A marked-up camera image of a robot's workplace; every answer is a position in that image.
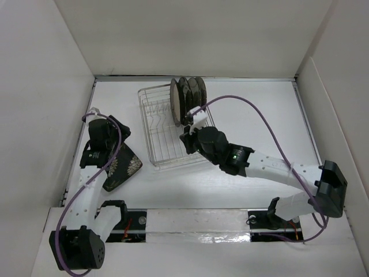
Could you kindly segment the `black striped rim plate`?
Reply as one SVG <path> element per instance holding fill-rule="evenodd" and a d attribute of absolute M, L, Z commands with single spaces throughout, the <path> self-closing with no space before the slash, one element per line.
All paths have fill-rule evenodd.
<path fill-rule="evenodd" d="M 193 99 L 192 91 L 190 89 L 189 82 L 185 77 L 181 77 L 179 79 L 178 85 L 179 85 L 180 104 L 183 106 L 181 109 L 180 122 L 182 125 L 186 125 L 187 124 L 186 116 L 191 109 L 190 106 L 192 104 Z"/>

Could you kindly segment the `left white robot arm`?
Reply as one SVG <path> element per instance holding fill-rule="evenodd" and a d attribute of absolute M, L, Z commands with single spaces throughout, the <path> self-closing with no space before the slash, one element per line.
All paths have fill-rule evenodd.
<path fill-rule="evenodd" d="M 99 204 L 99 197 L 102 191 L 121 186 L 142 167 L 125 144 L 131 135 L 129 127 L 100 112 L 90 111 L 82 120 L 89 139 L 80 159 L 77 190 L 49 238 L 58 268 L 70 276 L 85 276 L 103 265 L 107 238 L 113 228 L 124 228 L 129 218 L 125 201 Z"/>

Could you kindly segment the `grey plate with deer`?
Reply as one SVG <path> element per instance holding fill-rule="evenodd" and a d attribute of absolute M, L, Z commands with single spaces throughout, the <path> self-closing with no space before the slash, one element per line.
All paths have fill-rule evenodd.
<path fill-rule="evenodd" d="M 206 85 L 205 85 L 205 82 L 204 80 L 197 76 L 195 78 L 197 84 L 198 84 L 198 87 L 199 87 L 199 91 L 200 91 L 200 94 L 201 94 L 201 106 L 204 106 L 206 103 L 207 103 L 207 91 L 206 91 Z"/>

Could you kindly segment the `brown rim cream plate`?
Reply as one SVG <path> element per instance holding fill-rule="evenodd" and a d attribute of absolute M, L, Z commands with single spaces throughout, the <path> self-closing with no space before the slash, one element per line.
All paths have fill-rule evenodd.
<path fill-rule="evenodd" d="M 175 126 L 182 124 L 185 116 L 185 97 L 178 82 L 172 78 L 170 83 L 170 105 Z"/>

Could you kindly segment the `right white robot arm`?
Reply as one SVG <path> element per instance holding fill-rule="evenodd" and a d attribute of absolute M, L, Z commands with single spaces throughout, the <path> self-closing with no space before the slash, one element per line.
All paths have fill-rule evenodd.
<path fill-rule="evenodd" d="M 338 164 L 331 160 L 312 166 L 286 164 L 250 147 L 229 143 L 225 134 L 213 126 L 193 132 L 186 127 L 180 140 L 188 154 L 198 152 L 229 175 L 266 179 L 299 189 L 297 194 L 271 201 L 266 220 L 273 227 L 314 212 L 328 218 L 343 215 L 348 183 Z"/>

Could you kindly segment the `black square floral plate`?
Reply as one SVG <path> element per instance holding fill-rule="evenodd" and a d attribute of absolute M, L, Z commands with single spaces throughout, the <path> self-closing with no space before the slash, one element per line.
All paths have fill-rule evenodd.
<path fill-rule="evenodd" d="M 112 192 L 132 177 L 141 167 L 142 162 L 138 156 L 130 147 L 122 143 L 117 156 L 106 169 L 107 179 L 103 184 L 103 189 Z"/>

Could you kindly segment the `cream plate with tree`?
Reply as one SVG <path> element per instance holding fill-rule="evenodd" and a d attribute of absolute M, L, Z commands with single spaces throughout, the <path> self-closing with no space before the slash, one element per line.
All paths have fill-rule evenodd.
<path fill-rule="evenodd" d="M 188 90 L 186 94 L 187 110 L 201 106 L 201 93 L 199 85 L 194 77 L 188 79 Z"/>

